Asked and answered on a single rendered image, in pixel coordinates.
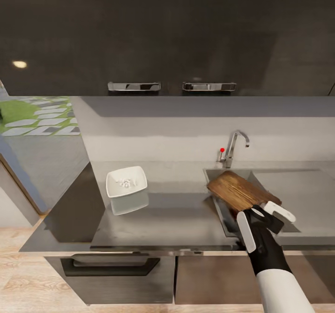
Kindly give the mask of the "cutting board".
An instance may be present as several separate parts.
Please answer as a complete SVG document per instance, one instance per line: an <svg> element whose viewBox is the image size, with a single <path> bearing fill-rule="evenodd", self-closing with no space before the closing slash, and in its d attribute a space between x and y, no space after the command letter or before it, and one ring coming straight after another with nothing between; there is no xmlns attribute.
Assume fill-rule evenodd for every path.
<svg viewBox="0 0 335 313"><path fill-rule="evenodd" d="M207 189L231 206L237 213L272 201L281 206L281 200L243 177L227 170L211 180Z"/></svg>

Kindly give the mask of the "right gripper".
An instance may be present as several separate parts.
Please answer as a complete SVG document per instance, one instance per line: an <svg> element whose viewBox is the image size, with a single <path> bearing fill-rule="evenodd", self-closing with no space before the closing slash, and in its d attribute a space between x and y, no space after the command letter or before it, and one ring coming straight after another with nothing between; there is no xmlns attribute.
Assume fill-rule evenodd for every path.
<svg viewBox="0 0 335 313"><path fill-rule="evenodd" d="M281 221L280 219L276 218L273 215L270 215L269 213L265 212L263 208L261 208L260 206L258 206L257 204L254 204L253 209L257 209L259 211L261 211L262 213L264 213L266 215L267 220L269 220L269 225L267 225L267 229L269 229L270 231L272 231L275 234L279 234L279 232L281 231L282 227L284 226L284 222Z"/></svg>

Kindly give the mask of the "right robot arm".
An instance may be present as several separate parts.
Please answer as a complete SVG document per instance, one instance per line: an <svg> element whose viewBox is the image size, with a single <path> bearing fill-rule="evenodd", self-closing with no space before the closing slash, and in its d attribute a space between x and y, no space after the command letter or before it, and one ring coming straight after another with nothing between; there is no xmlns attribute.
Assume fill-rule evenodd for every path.
<svg viewBox="0 0 335 313"><path fill-rule="evenodd" d="M291 212L272 201L265 208L254 204L240 211L236 219L252 262L264 313L315 313L293 276L282 247L271 234L279 234L284 226L283 221L273 216L274 212L290 222L296 221Z"/></svg>

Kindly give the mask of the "parer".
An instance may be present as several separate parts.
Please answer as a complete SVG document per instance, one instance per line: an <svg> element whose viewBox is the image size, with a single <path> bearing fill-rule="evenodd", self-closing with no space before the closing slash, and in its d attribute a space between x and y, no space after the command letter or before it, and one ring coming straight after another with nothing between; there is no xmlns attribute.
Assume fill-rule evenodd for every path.
<svg viewBox="0 0 335 313"><path fill-rule="evenodd" d="M236 220L237 219L237 212L231 206L229 208L230 208L230 210L231 210L231 212L234 216L234 219Z"/></svg>

